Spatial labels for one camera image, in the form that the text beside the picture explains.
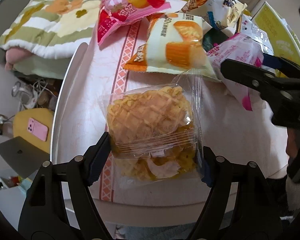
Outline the clear waffle cookie packet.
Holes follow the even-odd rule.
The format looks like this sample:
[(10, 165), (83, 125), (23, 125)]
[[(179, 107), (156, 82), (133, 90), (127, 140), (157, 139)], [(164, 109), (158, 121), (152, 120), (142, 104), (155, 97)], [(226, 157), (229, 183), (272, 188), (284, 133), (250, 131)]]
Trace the clear waffle cookie packet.
[(170, 83), (100, 97), (121, 188), (203, 178), (202, 81), (191, 69)]

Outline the green cardboard box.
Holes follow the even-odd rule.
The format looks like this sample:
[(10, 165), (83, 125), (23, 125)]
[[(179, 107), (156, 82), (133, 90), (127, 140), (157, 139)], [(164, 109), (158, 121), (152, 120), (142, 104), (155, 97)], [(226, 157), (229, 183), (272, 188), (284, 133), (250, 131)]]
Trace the green cardboard box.
[(284, 57), (300, 66), (300, 40), (268, 2), (262, 4), (252, 22), (267, 33), (275, 56)]

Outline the orange cream cake snack bag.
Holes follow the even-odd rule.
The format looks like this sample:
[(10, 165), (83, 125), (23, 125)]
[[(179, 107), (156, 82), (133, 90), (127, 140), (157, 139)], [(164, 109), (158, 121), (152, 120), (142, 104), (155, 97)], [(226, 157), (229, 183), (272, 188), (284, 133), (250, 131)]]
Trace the orange cream cake snack bag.
[(125, 70), (178, 75), (195, 69), (207, 79), (218, 80), (203, 48), (204, 35), (212, 28), (202, 17), (167, 12), (148, 20), (146, 42), (126, 62)]

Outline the dark green snack packet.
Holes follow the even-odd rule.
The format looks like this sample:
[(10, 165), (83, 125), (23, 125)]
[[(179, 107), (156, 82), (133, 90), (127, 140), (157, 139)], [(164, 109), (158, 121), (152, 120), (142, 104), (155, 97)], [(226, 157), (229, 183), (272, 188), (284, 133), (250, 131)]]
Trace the dark green snack packet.
[(210, 29), (203, 36), (202, 46), (206, 52), (210, 51), (214, 47), (223, 43), (228, 39), (228, 36), (221, 30), (216, 30), (214, 28)]

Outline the grey laptop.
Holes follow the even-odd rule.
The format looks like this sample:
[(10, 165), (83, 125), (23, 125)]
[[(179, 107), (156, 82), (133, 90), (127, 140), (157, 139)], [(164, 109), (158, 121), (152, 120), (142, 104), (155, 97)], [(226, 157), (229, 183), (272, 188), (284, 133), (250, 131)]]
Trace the grey laptop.
[(27, 178), (38, 170), (50, 155), (32, 145), (22, 137), (15, 137), (0, 143), (0, 155), (22, 178)]

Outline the pink smartphone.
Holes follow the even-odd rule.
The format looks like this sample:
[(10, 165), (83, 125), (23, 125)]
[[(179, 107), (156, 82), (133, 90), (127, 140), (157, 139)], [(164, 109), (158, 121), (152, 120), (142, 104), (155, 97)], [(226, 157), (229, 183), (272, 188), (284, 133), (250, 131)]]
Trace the pink smartphone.
[(27, 131), (40, 139), (41, 141), (46, 141), (49, 128), (45, 126), (44, 124), (38, 122), (34, 118), (29, 118), (28, 124), (27, 124)]

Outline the white orange snack bag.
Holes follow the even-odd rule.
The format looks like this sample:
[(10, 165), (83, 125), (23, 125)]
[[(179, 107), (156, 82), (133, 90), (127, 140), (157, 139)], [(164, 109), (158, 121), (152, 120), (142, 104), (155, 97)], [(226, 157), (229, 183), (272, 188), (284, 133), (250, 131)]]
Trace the white orange snack bag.
[(200, 16), (211, 27), (223, 30), (234, 28), (246, 8), (247, 4), (239, 0), (188, 0), (180, 11)]

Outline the pink pillow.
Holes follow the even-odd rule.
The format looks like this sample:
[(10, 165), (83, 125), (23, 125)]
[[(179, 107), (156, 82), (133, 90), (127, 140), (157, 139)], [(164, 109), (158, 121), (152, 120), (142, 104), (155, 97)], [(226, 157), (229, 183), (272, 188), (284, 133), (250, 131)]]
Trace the pink pillow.
[(12, 47), (9, 50), (6, 51), (6, 64), (5, 64), (5, 70), (11, 70), (13, 68), (13, 65), (18, 63), (19, 61), (23, 61), (24, 59), (31, 57), (33, 54), (20, 47)]

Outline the pink yellow snack bag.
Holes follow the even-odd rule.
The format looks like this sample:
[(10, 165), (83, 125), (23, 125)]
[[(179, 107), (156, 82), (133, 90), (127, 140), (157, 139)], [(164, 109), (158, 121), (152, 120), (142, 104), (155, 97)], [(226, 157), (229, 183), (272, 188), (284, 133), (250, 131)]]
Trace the pink yellow snack bag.
[(119, 27), (170, 9), (166, 0), (101, 0), (97, 24), (97, 43), (101, 45)]

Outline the white silver chip bag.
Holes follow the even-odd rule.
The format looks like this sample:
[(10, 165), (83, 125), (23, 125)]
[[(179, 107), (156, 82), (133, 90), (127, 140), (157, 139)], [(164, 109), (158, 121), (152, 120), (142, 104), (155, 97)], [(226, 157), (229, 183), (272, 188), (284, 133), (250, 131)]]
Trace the white silver chip bag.
[(251, 17), (242, 14), (236, 24), (236, 32), (243, 33), (259, 43), (263, 53), (274, 55), (272, 45), (265, 31), (261, 30), (251, 21)]

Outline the floral striped green blanket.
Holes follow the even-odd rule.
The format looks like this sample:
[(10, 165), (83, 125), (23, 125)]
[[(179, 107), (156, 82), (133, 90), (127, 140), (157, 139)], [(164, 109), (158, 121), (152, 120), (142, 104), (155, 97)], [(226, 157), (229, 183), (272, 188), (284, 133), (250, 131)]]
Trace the floral striped green blanket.
[(90, 43), (101, 0), (30, 0), (0, 36), (5, 52), (20, 47), (33, 55), (13, 65), (24, 75), (62, 79), (77, 47)]

